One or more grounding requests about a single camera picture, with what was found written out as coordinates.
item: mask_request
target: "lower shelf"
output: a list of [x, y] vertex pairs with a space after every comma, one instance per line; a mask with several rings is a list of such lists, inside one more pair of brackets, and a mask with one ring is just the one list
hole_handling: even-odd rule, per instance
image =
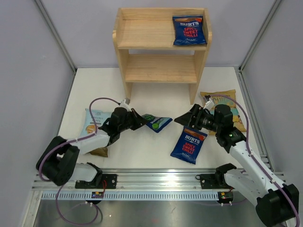
[[126, 82], [196, 83], [193, 55], [130, 54]]

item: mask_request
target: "upper shelf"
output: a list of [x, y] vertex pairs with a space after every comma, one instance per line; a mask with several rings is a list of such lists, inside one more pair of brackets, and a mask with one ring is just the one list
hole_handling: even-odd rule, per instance
[[203, 8], [120, 8], [117, 14], [113, 40], [118, 49], [200, 50], [207, 44], [174, 46], [175, 29], [172, 16], [203, 15], [203, 32], [211, 43], [209, 16]]

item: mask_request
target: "gray wall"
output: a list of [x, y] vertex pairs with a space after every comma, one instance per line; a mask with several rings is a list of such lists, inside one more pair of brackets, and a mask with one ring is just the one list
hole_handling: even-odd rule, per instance
[[288, 182], [295, 183], [301, 191], [302, 11], [303, 1], [283, 1], [244, 69], [275, 169], [283, 171]]
[[79, 68], [117, 66], [112, 31], [118, 7], [204, 7], [213, 43], [208, 66], [243, 61], [274, 0], [43, 0]]
[[0, 21], [0, 225], [16, 227], [72, 71], [32, 0], [3, 1]]

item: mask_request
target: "yellow chip bag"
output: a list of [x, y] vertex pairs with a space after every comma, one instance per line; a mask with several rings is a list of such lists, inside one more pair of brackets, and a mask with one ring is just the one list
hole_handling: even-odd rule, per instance
[[[237, 106], [236, 104], [232, 101], [229, 100], [227, 98], [224, 97], [220, 97], [220, 96], [214, 96], [214, 95], [225, 95], [228, 96], [232, 99], [236, 100], [236, 90], [229, 90], [229, 91], [219, 91], [219, 92], [200, 92], [200, 95], [203, 96], [208, 96], [208, 95], [213, 95], [212, 99], [214, 101], [214, 107], [210, 110], [211, 114], [214, 114], [214, 108], [216, 105], [218, 104], [225, 104], [228, 105], [231, 108], [232, 114], [233, 114], [233, 122], [234, 122], [234, 126], [237, 127], [237, 129], [239, 129], [240, 131], [246, 131], [246, 129], [244, 128], [244, 125], [242, 123], [242, 120], [240, 118], [239, 112], [237, 110]], [[215, 135], [215, 132], [210, 131], [209, 135]]]

